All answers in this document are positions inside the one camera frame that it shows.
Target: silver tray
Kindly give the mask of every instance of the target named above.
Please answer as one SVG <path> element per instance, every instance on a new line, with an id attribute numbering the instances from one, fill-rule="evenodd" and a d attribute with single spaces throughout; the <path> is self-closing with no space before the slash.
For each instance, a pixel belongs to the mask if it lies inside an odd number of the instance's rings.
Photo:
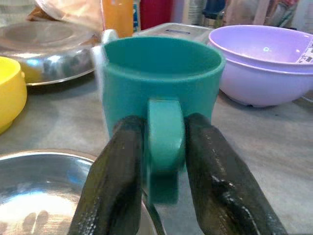
<path id="1" fill-rule="evenodd" d="M 0 56 L 20 62 L 28 86 L 68 81 L 93 71 L 94 31 L 62 22 L 0 27 Z"/>
<path id="2" fill-rule="evenodd" d="M 0 234 L 66 235 L 95 157 L 72 150 L 0 156 Z M 138 235 L 165 235 L 156 210 L 141 204 Z"/>

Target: yellow bowl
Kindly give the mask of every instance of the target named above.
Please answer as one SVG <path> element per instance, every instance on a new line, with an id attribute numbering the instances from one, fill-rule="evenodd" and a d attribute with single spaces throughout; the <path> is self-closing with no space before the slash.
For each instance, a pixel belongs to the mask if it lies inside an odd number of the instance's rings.
<path id="1" fill-rule="evenodd" d="M 0 134 L 22 111 L 26 98 L 26 83 L 20 64 L 0 56 Z"/>

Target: orange bottle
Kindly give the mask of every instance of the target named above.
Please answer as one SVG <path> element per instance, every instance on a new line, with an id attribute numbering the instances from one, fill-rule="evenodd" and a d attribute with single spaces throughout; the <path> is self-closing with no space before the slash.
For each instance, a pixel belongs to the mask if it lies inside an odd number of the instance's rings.
<path id="1" fill-rule="evenodd" d="M 104 29 L 115 29 L 120 38 L 133 34 L 133 0 L 101 0 Z"/>

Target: purple bowl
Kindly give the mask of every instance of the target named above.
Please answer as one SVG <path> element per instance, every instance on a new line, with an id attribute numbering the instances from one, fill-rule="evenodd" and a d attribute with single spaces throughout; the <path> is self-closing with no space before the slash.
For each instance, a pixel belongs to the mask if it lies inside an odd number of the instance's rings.
<path id="1" fill-rule="evenodd" d="M 313 35 L 308 33 L 263 25 L 232 25 L 213 30 L 209 41 L 227 59 L 239 63 L 313 73 Z"/>

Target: gray countertop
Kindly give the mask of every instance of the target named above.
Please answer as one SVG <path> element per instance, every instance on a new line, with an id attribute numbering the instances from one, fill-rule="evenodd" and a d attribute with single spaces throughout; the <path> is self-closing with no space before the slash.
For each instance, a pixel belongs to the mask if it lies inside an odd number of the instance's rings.
<path id="1" fill-rule="evenodd" d="M 93 75 L 28 89 L 23 112 L 0 135 L 0 153 L 37 148 L 98 155 L 108 141 Z M 313 234 L 313 106 L 245 107 L 220 94 L 212 123 L 242 156 L 290 234 Z M 157 206 L 168 235 L 202 235 L 187 174 L 179 203 Z"/>

